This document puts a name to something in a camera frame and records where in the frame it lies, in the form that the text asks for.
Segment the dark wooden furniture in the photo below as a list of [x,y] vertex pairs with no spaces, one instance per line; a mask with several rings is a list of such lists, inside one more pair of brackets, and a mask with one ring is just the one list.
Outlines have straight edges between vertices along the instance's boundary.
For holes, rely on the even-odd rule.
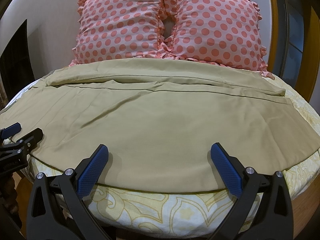
[[29,57],[27,21],[16,30],[1,55],[1,80],[8,100],[35,81]]

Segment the left pink polka-dot pillow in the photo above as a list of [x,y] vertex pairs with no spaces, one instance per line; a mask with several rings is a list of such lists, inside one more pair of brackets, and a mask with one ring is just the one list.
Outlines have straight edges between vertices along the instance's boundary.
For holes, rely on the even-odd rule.
[[71,65],[165,56],[163,0],[78,0]]

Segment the pink polka-dot pillow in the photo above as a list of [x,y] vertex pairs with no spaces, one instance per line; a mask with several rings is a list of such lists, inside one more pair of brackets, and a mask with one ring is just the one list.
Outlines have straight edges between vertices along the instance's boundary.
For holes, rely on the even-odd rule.
[[78,0],[71,65],[165,56],[163,0]]
[[257,3],[250,0],[163,0],[173,20],[167,59],[251,70],[272,78],[263,57]]

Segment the right pink polka-dot pillow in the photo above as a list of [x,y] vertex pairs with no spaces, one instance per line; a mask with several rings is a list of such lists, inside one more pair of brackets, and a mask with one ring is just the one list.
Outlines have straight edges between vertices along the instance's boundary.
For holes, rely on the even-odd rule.
[[251,70],[272,78],[263,57],[257,3],[250,0],[163,0],[173,20],[167,59]]

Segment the wooden framed window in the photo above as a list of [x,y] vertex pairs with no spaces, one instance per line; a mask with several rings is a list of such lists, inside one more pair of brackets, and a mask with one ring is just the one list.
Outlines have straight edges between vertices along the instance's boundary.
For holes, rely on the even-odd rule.
[[319,70],[319,6],[312,0],[253,1],[263,16],[268,71],[310,101]]

